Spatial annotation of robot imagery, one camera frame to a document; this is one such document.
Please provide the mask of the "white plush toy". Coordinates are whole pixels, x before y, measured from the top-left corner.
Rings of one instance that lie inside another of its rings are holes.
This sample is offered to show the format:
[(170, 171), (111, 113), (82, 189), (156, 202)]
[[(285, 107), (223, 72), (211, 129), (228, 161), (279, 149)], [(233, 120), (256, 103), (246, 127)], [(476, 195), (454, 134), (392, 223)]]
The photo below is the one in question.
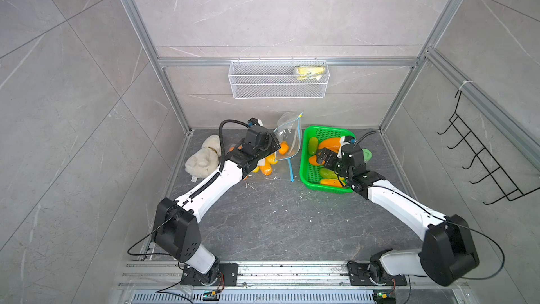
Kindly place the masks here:
[(209, 177), (219, 166), (222, 149), (218, 135), (209, 136), (194, 155), (185, 162), (185, 171), (191, 176), (191, 181)]

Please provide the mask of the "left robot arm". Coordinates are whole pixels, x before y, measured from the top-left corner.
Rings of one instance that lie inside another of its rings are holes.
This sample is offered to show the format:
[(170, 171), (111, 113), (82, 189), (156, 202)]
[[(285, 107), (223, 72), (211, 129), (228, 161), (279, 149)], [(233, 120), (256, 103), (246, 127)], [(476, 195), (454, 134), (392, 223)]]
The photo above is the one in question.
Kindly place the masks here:
[[(240, 143), (227, 151), (223, 128), (229, 123), (241, 125), (247, 131)], [(187, 193), (174, 200), (164, 198), (160, 201), (150, 234), (152, 241), (180, 263), (204, 274), (210, 281), (215, 279), (219, 259), (202, 244), (199, 223), (230, 188), (280, 148), (275, 133), (265, 128), (259, 119), (222, 121), (218, 135), (200, 150), (201, 153), (215, 154), (218, 159), (216, 169)]]

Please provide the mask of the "green plastic basket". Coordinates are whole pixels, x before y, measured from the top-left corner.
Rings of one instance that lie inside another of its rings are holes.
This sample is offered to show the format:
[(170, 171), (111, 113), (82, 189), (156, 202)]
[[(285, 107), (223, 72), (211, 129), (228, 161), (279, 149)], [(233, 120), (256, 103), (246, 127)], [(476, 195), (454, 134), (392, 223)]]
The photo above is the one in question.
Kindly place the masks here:
[(311, 191), (348, 194), (352, 190), (326, 163), (336, 160), (343, 144), (354, 143), (355, 135), (346, 129), (309, 126), (303, 134), (300, 180)]

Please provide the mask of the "spare clear plastic bag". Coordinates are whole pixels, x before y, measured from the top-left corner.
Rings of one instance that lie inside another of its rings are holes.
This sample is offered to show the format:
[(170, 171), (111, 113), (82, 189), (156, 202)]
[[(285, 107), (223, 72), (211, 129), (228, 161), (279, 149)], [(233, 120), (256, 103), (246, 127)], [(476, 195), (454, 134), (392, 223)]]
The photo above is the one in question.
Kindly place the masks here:
[(287, 160), (295, 156), (302, 145), (301, 113), (284, 113), (277, 122), (274, 134), (281, 146), (276, 152), (276, 159)]

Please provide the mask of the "clear zip-top bag blue zipper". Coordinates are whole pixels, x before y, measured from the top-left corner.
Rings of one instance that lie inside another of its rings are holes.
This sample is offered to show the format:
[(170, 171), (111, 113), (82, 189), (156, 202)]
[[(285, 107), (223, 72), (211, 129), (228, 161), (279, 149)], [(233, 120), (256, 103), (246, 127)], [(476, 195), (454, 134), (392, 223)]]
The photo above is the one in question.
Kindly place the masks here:
[(260, 160), (244, 180), (283, 180), (293, 182), (295, 180), (292, 163), (290, 160), (277, 160), (278, 152), (271, 154), (264, 160)]

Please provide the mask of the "orange-yellow mango back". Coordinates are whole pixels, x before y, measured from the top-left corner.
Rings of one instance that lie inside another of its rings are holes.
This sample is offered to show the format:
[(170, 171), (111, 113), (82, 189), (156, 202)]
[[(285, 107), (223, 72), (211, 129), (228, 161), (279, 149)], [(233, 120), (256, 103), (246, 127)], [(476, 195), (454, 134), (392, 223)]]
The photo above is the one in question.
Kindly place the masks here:
[(324, 160), (319, 158), (319, 156), (317, 156), (317, 155), (310, 156), (309, 159), (308, 159), (308, 162), (312, 166), (321, 166), (321, 165), (324, 164)]

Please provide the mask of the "black wall hook rack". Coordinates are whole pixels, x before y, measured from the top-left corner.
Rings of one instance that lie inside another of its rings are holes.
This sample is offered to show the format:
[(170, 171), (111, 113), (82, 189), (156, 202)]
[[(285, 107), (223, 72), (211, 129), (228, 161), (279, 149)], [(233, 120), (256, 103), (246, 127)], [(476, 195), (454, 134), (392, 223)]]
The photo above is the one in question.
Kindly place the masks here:
[(473, 156), (468, 161), (468, 165), (461, 166), (461, 168), (463, 170), (470, 170), (471, 168), (478, 166), (482, 168), (482, 175), (476, 180), (470, 180), (468, 182), (469, 184), (477, 185), (486, 180), (493, 184), (494, 189), (497, 192), (497, 197), (490, 201), (483, 201), (482, 203), (484, 205), (493, 205), (503, 200), (513, 202), (539, 191), (539, 187), (535, 187), (530, 191), (523, 191), (518, 186), (518, 183), (509, 175), (499, 160), (496, 159), (492, 150), (484, 144), (471, 126), (469, 126), (458, 113), (461, 97), (462, 92), (458, 90), (454, 95), (454, 110), (448, 119), (448, 125), (442, 132), (437, 132), (437, 134), (443, 136), (451, 130), (458, 135), (458, 140), (454, 145), (447, 146), (447, 149), (454, 150), (462, 144), (465, 144), (465, 147), (472, 152)]

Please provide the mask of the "yellow-green mango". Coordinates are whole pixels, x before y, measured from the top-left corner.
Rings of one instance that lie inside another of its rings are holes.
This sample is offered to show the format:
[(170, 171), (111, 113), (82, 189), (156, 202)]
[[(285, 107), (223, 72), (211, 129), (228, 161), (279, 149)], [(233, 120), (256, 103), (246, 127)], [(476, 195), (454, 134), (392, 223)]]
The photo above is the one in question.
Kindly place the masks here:
[(333, 170), (322, 167), (319, 170), (319, 175), (323, 180), (337, 180), (338, 175)]

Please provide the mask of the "green mango small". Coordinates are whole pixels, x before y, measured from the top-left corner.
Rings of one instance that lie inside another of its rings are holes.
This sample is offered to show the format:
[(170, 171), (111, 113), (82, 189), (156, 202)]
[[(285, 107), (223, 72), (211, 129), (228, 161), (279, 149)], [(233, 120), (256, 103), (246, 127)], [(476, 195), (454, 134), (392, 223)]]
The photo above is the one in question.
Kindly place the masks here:
[(319, 140), (317, 137), (311, 137), (307, 143), (307, 153), (309, 156), (315, 156), (319, 148)]

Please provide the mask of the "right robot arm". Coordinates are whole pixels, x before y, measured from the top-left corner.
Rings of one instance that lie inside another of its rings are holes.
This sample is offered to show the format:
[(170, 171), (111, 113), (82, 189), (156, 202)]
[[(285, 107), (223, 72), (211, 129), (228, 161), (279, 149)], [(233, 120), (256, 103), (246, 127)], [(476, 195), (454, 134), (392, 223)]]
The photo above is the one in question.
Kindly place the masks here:
[(423, 242), (420, 249), (387, 249), (371, 256), (368, 275), (374, 284), (387, 284), (394, 276), (415, 275), (446, 287), (479, 266), (471, 230), (462, 217), (448, 217), (398, 190), (367, 168), (358, 146), (345, 144), (339, 151), (319, 149), (316, 162), (337, 174), (341, 186), (391, 213)]

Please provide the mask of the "metal base rail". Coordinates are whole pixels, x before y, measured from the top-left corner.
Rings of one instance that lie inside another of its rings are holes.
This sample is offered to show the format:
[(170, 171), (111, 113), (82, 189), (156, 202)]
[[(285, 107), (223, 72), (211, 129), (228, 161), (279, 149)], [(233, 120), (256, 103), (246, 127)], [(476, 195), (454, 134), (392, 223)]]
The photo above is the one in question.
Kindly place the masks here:
[(173, 260), (129, 262), (111, 303), (476, 303), (469, 284), (441, 287), (399, 275), (374, 284), (367, 264), (345, 261), (225, 261), (211, 283)]

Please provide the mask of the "large orange mango top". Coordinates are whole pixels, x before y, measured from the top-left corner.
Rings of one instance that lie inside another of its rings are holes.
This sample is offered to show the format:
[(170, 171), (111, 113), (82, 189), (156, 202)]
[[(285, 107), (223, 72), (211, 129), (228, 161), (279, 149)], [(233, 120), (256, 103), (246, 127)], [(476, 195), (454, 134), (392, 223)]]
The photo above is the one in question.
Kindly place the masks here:
[(343, 144), (343, 139), (344, 137), (333, 137), (325, 139), (319, 143), (318, 149), (330, 149), (331, 151), (338, 153)]

